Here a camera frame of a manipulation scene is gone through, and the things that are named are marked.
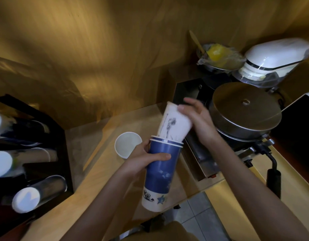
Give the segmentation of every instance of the hand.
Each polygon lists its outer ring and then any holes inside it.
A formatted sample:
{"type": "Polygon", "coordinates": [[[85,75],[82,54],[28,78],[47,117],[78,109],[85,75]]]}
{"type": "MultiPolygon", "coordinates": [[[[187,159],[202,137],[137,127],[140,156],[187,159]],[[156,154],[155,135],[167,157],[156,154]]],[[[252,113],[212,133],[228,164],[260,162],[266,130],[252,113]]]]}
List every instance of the hand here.
{"type": "Polygon", "coordinates": [[[135,177],[151,162],[166,161],[171,158],[171,155],[167,153],[149,154],[149,147],[150,140],[148,139],[134,148],[128,159],[122,165],[122,168],[125,170],[125,172],[135,177]]]}
{"type": "Polygon", "coordinates": [[[220,137],[213,125],[208,109],[198,100],[185,97],[184,101],[190,104],[190,106],[179,105],[178,111],[189,117],[194,125],[199,141],[208,147],[214,138],[220,137]]]}

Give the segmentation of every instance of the wood panel wall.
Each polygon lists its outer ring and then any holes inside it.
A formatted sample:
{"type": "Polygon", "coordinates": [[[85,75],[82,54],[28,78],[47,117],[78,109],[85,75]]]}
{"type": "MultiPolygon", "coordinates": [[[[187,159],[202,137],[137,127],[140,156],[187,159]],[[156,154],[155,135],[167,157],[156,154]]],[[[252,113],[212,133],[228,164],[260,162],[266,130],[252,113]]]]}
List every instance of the wood panel wall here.
{"type": "Polygon", "coordinates": [[[309,0],[0,0],[0,95],[66,129],[152,105],[189,29],[242,51],[309,38],[309,0]]]}

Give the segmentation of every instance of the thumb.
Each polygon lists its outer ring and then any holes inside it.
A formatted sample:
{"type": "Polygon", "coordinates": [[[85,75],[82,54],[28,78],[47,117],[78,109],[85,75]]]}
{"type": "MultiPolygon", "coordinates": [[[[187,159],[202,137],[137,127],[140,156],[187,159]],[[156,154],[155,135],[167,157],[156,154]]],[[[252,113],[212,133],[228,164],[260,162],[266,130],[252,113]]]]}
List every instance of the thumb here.
{"type": "Polygon", "coordinates": [[[146,160],[148,163],[154,161],[167,161],[171,158],[171,155],[168,153],[156,153],[156,154],[147,154],[146,160]]]}
{"type": "Polygon", "coordinates": [[[201,121],[200,115],[196,112],[193,106],[178,105],[178,111],[190,118],[194,125],[201,121]]]}

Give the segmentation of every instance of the person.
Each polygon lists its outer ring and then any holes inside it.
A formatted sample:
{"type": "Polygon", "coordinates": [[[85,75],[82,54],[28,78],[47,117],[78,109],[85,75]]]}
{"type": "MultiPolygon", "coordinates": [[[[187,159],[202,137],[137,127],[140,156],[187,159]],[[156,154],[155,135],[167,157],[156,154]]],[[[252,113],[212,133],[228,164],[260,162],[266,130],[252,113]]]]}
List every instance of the person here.
{"type": "MultiPolygon", "coordinates": [[[[297,217],[235,155],[213,125],[209,111],[198,100],[185,98],[188,105],[178,110],[188,116],[200,142],[208,148],[233,194],[261,240],[308,241],[309,232],[297,217]]],[[[112,217],[136,175],[153,161],[170,159],[169,154],[148,154],[149,140],[136,146],[129,158],[112,175],[91,205],[65,233],[61,241],[102,240],[112,217]]],[[[167,225],[162,232],[128,236],[128,240],[195,240],[179,224],[167,225]]]]}

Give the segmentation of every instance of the person's clothing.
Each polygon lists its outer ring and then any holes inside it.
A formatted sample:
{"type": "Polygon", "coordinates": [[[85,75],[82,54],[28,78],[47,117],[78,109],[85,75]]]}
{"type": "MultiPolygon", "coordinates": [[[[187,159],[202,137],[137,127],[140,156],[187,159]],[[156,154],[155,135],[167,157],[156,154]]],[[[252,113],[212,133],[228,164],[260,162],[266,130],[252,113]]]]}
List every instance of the person's clothing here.
{"type": "Polygon", "coordinates": [[[162,228],[147,232],[137,232],[123,239],[124,241],[199,241],[195,235],[188,233],[177,221],[173,221],[162,228]]]}

